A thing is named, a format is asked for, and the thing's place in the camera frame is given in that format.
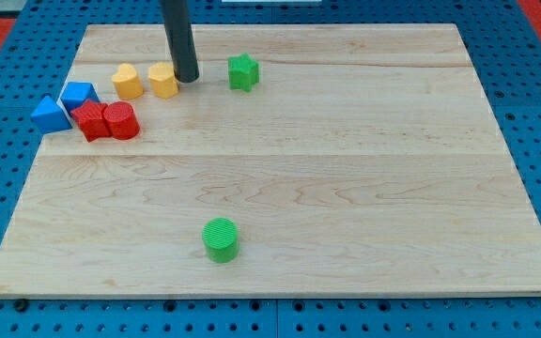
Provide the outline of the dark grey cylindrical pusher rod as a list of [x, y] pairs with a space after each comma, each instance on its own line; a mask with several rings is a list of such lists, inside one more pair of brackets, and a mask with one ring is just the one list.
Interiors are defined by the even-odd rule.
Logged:
[[188, 1], [161, 0], [160, 3], [175, 76], [182, 83], [193, 83], [199, 78], [199, 67]]

